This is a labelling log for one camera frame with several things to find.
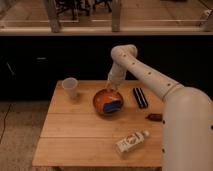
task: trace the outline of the paper cup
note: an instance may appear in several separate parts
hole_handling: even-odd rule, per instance
[[[75,99],[78,96],[78,80],[76,78],[69,77],[64,79],[62,81],[62,87],[71,99]]]

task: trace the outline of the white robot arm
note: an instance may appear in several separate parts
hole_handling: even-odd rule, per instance
[[[163,171],[213,171],[212,100],[138,61],[134,45],[116,46],[111,56],[109,84],[120,85],[128,70],[165,103]]]

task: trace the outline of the white bottle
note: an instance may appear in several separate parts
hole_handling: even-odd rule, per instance
[[[135,132],[116,143],[116,149],[120,155],[136,148],[145,138],[149,137],[148,131]]]

